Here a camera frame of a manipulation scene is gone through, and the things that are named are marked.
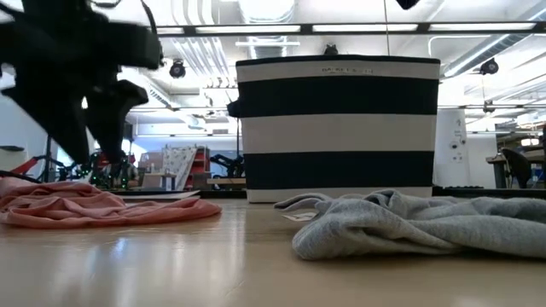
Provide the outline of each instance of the navy and white striped basket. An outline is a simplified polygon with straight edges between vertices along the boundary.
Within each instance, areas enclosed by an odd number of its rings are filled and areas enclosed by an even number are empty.
[[[317,55],[236,68],[250,202],[431,195],[439,60]]]

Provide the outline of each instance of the pink cloth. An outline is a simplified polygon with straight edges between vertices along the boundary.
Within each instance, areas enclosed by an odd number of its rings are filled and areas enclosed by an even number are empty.
[[[36,184],[11,177],[0,179],[0,223],[28,228],[169,223],[209,217],[221,211],[219,206],[195,198],[126,206],[120,197],[87,183]]]

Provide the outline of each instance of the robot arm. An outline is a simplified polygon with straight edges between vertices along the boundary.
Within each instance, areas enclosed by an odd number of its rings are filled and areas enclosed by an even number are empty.
[[[0,10],[15,19],[0,24],[0,64],[16,71],[15,87],[3,94],[77,163],[89,158],[86,127],[107,158],[118,162],[125,116],[147,102],[148,95],[127,80],[118,81],[117,74],[121,66],[157,69],[157,34],[145,26],[111,22],[94,12],[89,0],[22,2],[25,13],[0,3]],[[155,28],[149,8],[142,4]]]

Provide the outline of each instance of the table surface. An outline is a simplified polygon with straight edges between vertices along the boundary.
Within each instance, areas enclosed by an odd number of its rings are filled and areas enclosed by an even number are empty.
[[[175,174],[165,174],[165,173],[144,173],[144,176],[161,176],[161,177],[176,177]]]
[[[132,228],[0,228],[2,307],[544,306],[546,264],[391,256],[306,262],[304,224],[215,200],[216,217]]]

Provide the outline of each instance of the gray cloth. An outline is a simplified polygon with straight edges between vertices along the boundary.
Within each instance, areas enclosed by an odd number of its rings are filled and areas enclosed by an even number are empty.
[[[546,201],[423,199],[394,190],[331,199],[303,194],[279,211],[317,209],[293,238],[303,259],[368,253],[450,254],[481,249],[546,258]]]

